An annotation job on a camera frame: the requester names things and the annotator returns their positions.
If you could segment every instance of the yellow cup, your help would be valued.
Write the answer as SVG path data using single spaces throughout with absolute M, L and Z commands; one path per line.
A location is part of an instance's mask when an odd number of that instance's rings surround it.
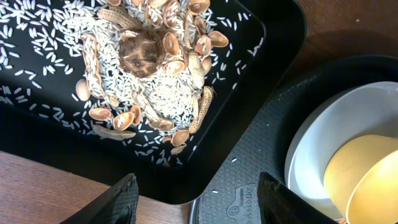
M 398 139 L 367 135 L 346 143 L 323 185 L 350 224 L 398 222 Z

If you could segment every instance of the black round tray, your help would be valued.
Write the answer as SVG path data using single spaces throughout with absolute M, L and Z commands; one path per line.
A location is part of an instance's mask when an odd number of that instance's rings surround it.
M 287 150 L 307 116 L 343 90 L 381 81 L 398 82 L 397 58 L 364 55 L 328 62 L 279 88 L 193 204 L 190 224 L 240 224 L 247 223 L 248 217 L 251 223 L 261 223 L 259 174 L 268 172 L 284 182 Z M 244 207 L 246 202 L 251 204 L 250 210 Z

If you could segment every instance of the wooden surface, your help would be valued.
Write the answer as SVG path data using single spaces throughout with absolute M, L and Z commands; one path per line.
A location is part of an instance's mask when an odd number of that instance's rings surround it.
M 329 60 L 357 54 L 398 56 L 398 1 L 298 0 L 307 40 L 287 78 Z M 0 153 L 0 223 L 58 223 L 108 186 Z M 187 223 L 188 205 L 140 198 L 137 223 Z

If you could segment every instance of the dark wooden surface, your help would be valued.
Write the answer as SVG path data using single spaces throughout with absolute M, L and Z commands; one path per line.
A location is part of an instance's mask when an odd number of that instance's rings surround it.
M 307 40 L 286 79 L 329 60 L 357 54 L 398 56 L 398 1 L 298 0 Z M 0 223 L 58 223 L 108 186 L 0 153 Z M 137 223 L 187 223 L 188 205 L 141 197 Z

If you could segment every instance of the brown tabletop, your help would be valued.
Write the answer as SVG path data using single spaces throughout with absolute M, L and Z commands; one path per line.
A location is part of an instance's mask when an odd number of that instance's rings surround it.
M 286 79 L 345 56 L 398 56 L 398 1 L 298 2 L 307 17 L 307 40 Z M 52 167 L 0 153 L 0 223 L 58 223 L 108 188 Z M 166 205 L 141 197 L 137 223 L 187 223 L 188 208 L 188 205 Z

